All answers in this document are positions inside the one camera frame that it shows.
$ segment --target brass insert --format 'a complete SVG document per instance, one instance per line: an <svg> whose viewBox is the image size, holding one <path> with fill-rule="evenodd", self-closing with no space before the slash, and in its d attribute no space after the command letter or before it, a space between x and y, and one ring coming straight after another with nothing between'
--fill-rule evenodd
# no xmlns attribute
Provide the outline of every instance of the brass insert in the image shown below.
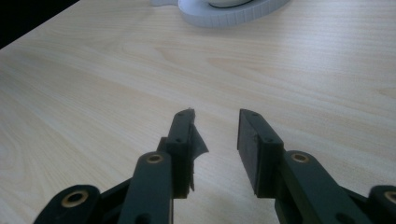
<svg viewBox="0 0 396 224"><path fill-rule="evenodd" d="M85 189L71 192L62 200L62 206L66 208L76 207L84 203L87 200L88 195L88 191Z"/></svg>

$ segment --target screw hole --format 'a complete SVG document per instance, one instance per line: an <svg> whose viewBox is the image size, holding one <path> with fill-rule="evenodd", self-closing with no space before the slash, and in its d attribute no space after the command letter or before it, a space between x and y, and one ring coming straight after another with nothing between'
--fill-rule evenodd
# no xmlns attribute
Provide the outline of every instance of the screw hole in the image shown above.
<svg viewBox="0 0 396 224"><path fill-rule="evenodd" d="M148 163L158 163L160 161L163 161L163 157L158 154L151 155L147 158Z"/></svg>
<svg viewBox="0 0 396 224"><path fill-rule="evenodd" d="M67 194L62 199L62 206L66 208L76 207L82 203L84 203L88 198L87 190L76 190Z"/></svg>
<svg viewBox="0 0 396 224"><path fill-rule="evenodd" d="M355 224L355 220L344 213L337 213L335 215L335 218L337 218L337 220L343 224Z"/></svg>
<svg viewBox="0 0 396 224"><path fill-rule="evenodd" d="M134 221L135 224L149 224L151 222L151 216L149 214L141 214Z"/></svg>
<svg viewBox="0 0 396 224"><path fill-rule="evenodd" d="M300 154L300 153L292 154L291 158L297 162L302 162L302 163L309 162L309 158L303 154Z"/></svg>
<svg viewBox="0 0 396 224"><path fill-rule="evenodd" d="M389 201L396 203L396 191L387 191L384 195Z"/></svg>

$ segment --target white spool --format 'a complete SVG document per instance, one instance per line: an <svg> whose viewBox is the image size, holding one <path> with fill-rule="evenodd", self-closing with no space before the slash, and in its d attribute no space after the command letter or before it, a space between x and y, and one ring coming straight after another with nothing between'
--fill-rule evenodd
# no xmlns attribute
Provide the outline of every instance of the white spool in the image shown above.
<svg viewBox="0 0 396 224"><path fill-rule="evenodd" d="M253 21L288 2L289 0L253 0L237 7L221 8L212 7L204 0L150 0L155 7L178 6L186 22L202 27L227 27Z"/></svg>

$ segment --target white object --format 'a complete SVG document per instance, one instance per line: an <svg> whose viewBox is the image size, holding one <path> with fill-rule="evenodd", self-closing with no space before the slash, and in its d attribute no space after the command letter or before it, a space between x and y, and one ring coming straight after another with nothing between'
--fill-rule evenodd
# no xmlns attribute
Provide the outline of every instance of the white object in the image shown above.
<svg viewBox="0 0 396 224"><path fill-rule="evenodd" d="M289 0L253 0L237 7L221 8L212 7L204 0L150 0L155 7L178 6L186 22L202 27L226 27L253 21L288 2Z"/></svg>

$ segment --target wooden table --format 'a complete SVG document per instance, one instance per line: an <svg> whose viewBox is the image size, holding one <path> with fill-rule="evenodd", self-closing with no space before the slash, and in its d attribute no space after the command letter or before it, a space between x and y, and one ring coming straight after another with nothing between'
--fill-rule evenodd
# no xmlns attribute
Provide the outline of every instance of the wooden table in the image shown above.
<svg viewBox="0 0 396 224"><path fill-rule="evenodd" d="M291 0L206 29L148 0L81 0L0 50L0 223L32 223L67 187L131 177L189 107L210 152L175 223L277 223L236 150L239 108L348 189L395 185L395 40L395 1Z"/></svg>

